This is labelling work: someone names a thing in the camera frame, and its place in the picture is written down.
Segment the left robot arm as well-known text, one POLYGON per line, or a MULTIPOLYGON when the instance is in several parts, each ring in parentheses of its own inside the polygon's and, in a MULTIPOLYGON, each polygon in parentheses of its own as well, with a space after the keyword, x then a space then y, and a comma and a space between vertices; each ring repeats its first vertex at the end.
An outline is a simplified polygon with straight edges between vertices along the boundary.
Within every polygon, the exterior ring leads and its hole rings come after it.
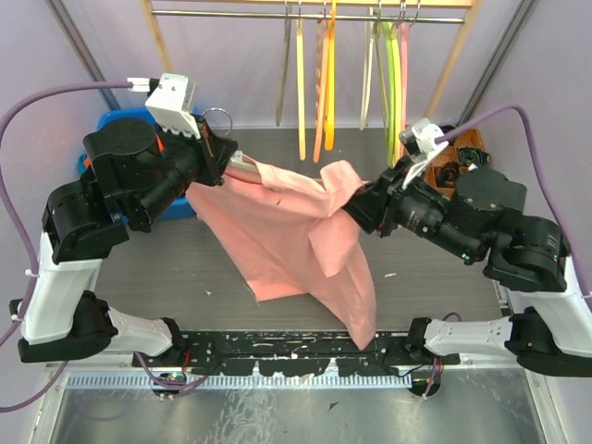
POLYGON ((22 319, 22 362, 77 361, 100 352, 140 352, 179 364, 185 341, 168 317, 143 319, 99 299, 93 283, 112 249, 155 220, 192 184, 223 183, 238 144, 195 116, 197 134, 174 134, 138 118, 110 122, 85 136, 90 164, 55 189, 42 217, 39 270, 22 319))

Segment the pink t shirt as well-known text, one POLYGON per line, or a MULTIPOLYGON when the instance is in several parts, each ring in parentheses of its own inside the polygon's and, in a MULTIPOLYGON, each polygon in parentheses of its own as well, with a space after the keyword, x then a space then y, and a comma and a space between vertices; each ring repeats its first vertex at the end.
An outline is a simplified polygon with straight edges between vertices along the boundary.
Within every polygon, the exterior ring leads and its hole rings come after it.
POLYGON ((192 184, 192 209, 257 301, 310 294, 365 348, 376 332, 375 286, 360 229, 342 209, 362 179, 345 160, 323 166, 317 179, 253 166, 230 168, 221 186, 192 184))

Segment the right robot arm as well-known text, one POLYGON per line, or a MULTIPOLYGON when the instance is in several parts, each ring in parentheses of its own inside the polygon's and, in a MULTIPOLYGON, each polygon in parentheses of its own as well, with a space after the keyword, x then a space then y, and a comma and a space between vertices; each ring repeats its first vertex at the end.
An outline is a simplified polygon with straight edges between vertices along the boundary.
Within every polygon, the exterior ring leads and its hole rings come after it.
POLYGON ((461 175, 451 196, 411 175, 403 158, 364 184, 345 212, 366 233, 387 237, 405 228, 523 297, 521 313, 483 322, 415 318, 405 350, 411 361, 471 353, 512 357, 544 376, 591 374, 591 311, 575 279, 560 227, 524 213, 526 188, 479 167, 461 175))

